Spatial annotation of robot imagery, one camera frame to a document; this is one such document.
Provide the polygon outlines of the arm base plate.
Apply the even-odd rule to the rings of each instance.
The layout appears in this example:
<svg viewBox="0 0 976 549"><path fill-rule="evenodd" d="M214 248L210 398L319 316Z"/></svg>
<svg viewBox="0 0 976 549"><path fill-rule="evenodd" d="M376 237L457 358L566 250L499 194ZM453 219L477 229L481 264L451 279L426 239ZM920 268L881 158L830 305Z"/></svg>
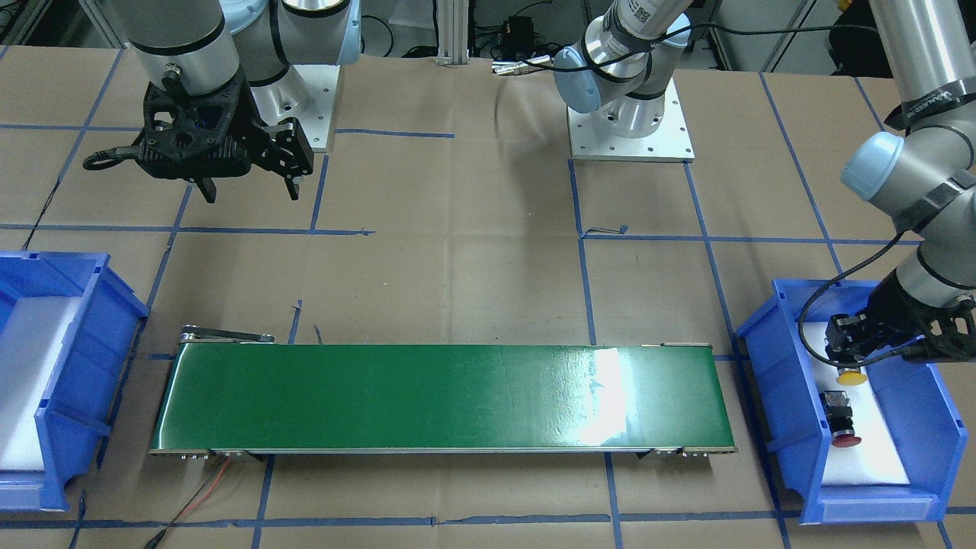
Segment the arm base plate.
<svg viewBox="0 0 976 549"><path fill-rule="evenodd" d="M341 66L291 66L282 78L251 87L259 115L268 125L289 117L302 124L315 153L327 153L332 143Z"/></svg>
<svg viewBox="0 0 976 549"><path fill-rule="evenodd" d="M591 114L566 109L571 159L691 162L696 159L679 91L670 79L663 96L624 96Z"/></svg>

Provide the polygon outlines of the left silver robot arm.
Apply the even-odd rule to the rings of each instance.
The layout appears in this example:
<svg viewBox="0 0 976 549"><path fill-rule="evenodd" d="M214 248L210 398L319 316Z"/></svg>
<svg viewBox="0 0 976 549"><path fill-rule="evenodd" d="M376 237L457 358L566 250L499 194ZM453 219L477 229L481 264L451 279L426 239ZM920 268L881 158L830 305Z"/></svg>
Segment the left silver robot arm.
<svg viewBox="0 0 976 549"><path fill-rule="evenodd" d="M610 130L636 140L663 113L674 70L666 47L692 31L686 1L615 1L579 42L544 69L578 114L609 114ZM899 103L846 163L841 181L894 226L893 244L920 244L852 315L831 316L822 350L805 323L832 284L812 293L798 317L806 351L841 373L882 359L974 359L974 44L954 1L874 1Z"/></svg>

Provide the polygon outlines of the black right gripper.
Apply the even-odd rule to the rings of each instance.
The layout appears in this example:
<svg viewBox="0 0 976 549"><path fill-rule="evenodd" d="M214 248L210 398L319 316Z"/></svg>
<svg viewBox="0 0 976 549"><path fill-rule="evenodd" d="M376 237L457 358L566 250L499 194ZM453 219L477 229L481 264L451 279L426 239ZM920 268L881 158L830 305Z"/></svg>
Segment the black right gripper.
<svg viewBox="0 0 976 549"><path fill-rule="evenodd" d="M251 163L279 174L291 201L297 201L302 177L313 173L314 160L300 119L288 116L276 125L267 125L258 113L243 69L236 70L231 83L238 91L230 121L231 139L243 146ZM197 177L194 184L207 203L216 203L217 186L212 178Z"/></svg>

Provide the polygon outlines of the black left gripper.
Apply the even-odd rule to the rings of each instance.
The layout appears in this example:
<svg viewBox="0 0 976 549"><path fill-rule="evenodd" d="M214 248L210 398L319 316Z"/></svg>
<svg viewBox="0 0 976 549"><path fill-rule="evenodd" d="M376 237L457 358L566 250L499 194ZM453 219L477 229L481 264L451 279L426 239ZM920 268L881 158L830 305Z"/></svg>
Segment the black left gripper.
<svg viewBox="0 0 976 549"><path fill-rule="evenodd" d="M974 299L932 307L907 294L890 274L869 294L865 308L853 316L833 315L827 323L827 358L837 364L864 364L886 347L912 362L973 361Z"/></svg>

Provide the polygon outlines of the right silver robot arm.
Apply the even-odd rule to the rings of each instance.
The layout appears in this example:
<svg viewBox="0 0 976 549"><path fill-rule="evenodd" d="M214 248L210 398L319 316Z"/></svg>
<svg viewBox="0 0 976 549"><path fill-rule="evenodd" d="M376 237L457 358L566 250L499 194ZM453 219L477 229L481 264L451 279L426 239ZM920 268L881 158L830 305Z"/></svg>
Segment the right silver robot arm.
<svg viewBox="0 0 976 549"><path fill-rule="evenodd" d="M217 178L253 168L282 177L290 199L313 174L330 117L303 72L355 63L358 1L112 1L149 77L143 127L128 146L95 152L88 171L133 161L147 175L217 199Z"/></svg>

